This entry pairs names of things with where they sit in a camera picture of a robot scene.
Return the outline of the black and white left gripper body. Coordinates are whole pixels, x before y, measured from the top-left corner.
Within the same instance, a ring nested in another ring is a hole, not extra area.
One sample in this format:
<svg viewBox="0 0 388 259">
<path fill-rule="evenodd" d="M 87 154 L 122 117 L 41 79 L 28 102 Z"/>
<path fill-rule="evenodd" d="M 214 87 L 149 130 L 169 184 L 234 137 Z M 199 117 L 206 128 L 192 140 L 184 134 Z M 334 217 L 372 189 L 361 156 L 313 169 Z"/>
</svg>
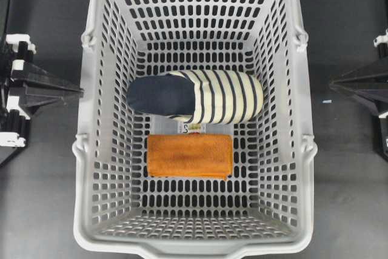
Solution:
<svg viewBox="0 0 388 259">
<path fill-rule="evenodd" d="M 22 152 L 28 144 L 31 114 L 20 105 L 22 81 L 12 79 L 12 73 L 24 69 L 33 59 L 35 45 L 29 35 L 6 35 L 1 40 L 1 164 Z"/>
</svg>

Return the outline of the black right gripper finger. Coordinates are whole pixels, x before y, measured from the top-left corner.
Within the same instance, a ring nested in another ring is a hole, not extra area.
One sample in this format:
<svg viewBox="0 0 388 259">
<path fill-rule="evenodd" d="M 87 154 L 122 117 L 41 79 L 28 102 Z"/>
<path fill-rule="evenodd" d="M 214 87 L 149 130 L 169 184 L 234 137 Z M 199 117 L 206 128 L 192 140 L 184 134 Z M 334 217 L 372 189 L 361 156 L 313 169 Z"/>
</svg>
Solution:
<svg viewBox="0 0 388 259">
<path fill-rule="evenodd" d="M 387 61 L 375 61 L 337 77 L 330 86 L 334 88 L 345 83 L 383 81 L 387 81 Z"/>
<path fill-rule="evenodd" d="M 342 84 L 334 88 L 330 86 L 330 88 L 362 104 L 372 115 L 378 116 L 379 102 L 386 87 L 384 84 Z"/>
</svg>

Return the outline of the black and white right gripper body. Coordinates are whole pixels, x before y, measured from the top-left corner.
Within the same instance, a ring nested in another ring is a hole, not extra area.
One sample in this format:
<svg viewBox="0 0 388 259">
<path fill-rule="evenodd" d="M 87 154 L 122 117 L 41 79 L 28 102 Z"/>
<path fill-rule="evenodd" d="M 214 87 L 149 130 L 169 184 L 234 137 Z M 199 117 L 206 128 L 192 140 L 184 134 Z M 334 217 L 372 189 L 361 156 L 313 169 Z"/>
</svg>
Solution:
<svg viewBox="0 0 388 259">
<path fill-rule="evenodd" d="M 384 69 L 384 74 L 377 79 L 386 87 L 379 102 L 378 118 L 380 122 L 382 153 L 387 153 L 387 30 L 385 34 L 377 36 L 373 40 L 373 44 L 378 49 L 379 61 Z"/>
</svg>

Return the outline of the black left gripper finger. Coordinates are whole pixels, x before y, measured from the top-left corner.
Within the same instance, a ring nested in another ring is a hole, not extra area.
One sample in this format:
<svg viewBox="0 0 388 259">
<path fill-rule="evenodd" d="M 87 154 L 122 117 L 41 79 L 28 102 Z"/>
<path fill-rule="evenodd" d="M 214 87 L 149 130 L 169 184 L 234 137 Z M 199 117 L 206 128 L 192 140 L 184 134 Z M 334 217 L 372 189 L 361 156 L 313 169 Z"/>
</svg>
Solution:
<svg viewBox="0 0 388 259">
<path fill-rule="evenodd" d="M 60 77 L 21 59 L 12 62 L 10 79 L 28 85 L 41 86 L 46 89 L 65 90 L 66 92 L 82 93 L 83 89 Z"/>
<path fill-rule="evenodd" d="M 65 90 L 11 90 L 10 110 L 17 110 L 21 116 L 31 118 L 43 106 L 80 99 L 84 92 L 66 92 Z"/>
</svg>

